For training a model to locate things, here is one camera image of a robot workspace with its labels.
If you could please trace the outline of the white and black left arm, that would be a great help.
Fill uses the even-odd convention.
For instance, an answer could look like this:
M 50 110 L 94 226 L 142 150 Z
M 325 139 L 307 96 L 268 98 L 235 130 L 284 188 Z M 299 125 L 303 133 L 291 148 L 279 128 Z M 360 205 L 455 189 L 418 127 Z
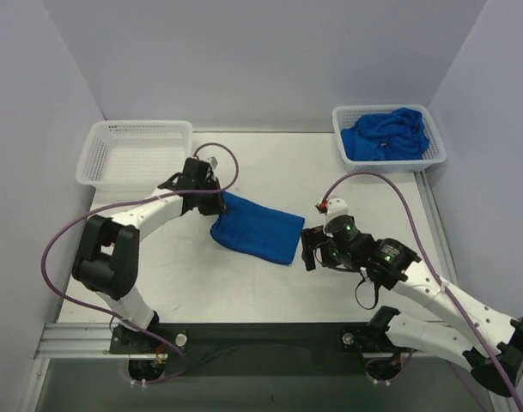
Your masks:
M 151 202 L 109 216 L 95 214 L 85 223 L 71 274 L 114 316 L 132 322 L 127 330 L 154 332 L 159 322 L 136 287 L 141 242 L 191 210 L 207 216 L 228 211 L 216 165 L 215 157 L 189 157 L 181 172 L 156 187 Z

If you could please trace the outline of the blue towel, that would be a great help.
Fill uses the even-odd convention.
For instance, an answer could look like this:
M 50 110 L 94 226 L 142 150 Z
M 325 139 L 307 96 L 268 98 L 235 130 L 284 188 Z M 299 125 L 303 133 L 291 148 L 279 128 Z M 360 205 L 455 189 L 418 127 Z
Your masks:
M 303 217 L 228 192 L 222 197 L 228 211 L 219 215 L 210 229 L 217 244 L 274 264 L 292 264 L 305 224 Z

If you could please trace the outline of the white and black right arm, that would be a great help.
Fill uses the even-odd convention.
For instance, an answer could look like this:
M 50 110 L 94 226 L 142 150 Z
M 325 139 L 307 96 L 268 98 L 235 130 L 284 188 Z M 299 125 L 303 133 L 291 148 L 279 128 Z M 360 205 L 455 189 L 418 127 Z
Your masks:
M 412 249 L 360 232 L 349 215 L 302 230 L 301 245 L 307 270 L 314 270 L 319 254 L 323 266 L 358 273 L 374 289 L 413 300 L 444 323 L 431 325 L 383 306 L 371 326 L 393 346 L 440 357 L 468 370 L 486 390 L 513 395 L 523 375 L 523 317 L 498 312 L 432 275 Z

